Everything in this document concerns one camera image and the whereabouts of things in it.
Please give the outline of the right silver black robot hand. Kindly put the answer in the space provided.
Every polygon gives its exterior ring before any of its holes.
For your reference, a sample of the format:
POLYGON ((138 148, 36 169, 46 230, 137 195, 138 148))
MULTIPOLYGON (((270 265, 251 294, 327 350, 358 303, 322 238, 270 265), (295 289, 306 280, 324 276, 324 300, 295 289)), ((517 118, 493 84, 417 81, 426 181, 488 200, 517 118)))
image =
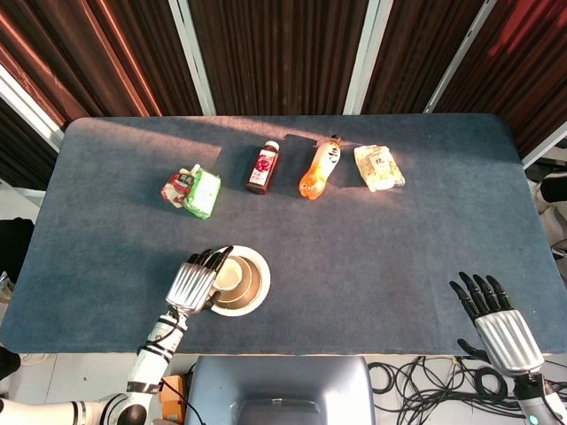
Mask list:
POLYGON ((536 374, 545 360, 523 315, 512 306, 501 284, 491 275, 460 272, 462 283, 449 283, 472 322, 483 347, 465 339, 457 344, 473 359, 493 365, 502 375, 516 378, 536 374))

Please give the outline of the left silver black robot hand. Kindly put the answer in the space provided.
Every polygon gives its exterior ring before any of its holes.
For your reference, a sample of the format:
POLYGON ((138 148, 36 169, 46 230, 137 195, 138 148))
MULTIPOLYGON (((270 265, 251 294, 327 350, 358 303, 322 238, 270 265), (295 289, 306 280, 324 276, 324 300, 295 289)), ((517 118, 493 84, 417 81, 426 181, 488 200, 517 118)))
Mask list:
POLYGON ((191 254, 175 275, 166 295, 167 304, 187 318, 200 313, 210 298, 217 274, 233 249, 233 245, 227 245, 191 254))

